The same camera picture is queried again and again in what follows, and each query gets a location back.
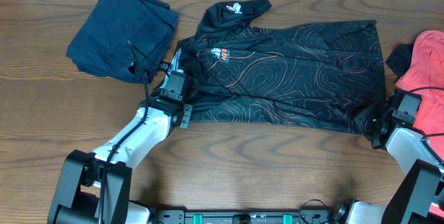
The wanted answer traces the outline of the black orange patterned jersey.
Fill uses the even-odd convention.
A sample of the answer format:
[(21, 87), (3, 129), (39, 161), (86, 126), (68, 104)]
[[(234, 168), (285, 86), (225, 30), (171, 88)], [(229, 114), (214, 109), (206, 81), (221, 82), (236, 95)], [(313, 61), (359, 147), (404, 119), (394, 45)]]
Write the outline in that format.
[(209, 7), (169, 66), (196, 82), (191, 119), (357, 133), (358, 111), (386, 97), (376, 21), (252, 26), (269, 0)]

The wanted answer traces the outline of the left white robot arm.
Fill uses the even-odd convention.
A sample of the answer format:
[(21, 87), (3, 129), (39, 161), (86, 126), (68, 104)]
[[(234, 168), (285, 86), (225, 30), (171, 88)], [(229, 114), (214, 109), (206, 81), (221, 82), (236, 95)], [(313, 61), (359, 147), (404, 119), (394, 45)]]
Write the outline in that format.
[(143, 101), (131, 122), (90, 153), (65, 158), (48, 223), (147, 223), (149, 208), (130, 201), (133, 170), (175, 127), (187, 128), (192, 106), (181, 101)]

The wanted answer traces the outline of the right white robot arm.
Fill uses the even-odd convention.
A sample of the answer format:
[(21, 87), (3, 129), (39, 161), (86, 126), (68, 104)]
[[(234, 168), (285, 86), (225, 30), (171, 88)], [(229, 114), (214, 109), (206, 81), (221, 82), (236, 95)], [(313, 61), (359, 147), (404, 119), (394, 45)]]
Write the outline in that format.
[(413, 125), (421, 102), (372, 104), (358, 111), (354, 123), (374, 149), (389, 153), (405, 177), (386, 206), (358, 200), (343, 203), (332, 223), (442, 223), (443, 158), (429, 137)]

